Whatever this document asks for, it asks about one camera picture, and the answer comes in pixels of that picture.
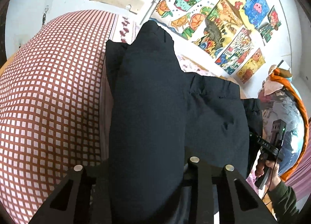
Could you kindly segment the green sleeve right forearm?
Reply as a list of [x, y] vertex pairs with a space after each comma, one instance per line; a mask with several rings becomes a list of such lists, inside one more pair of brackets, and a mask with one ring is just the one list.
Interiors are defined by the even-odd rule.
[[281, 181], [272, 191], [268, 191], [277, 222], [282, 224], [295, 223], [299, 215], [296, 207], [296, 194], [292, 187]]

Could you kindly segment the person right hand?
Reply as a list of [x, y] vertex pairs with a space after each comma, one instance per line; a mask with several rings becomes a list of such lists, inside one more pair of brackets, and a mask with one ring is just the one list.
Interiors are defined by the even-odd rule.
[[268, 173], [266, 186], [268, 191], [273, 191], [282, 182], [279, 177], [279, 163], [272, 160], [267, 160], [265, 154], [262, 153], [259, 156], [258, 163], [256, 165], [255, 176], [257, 179], [263, 177]]

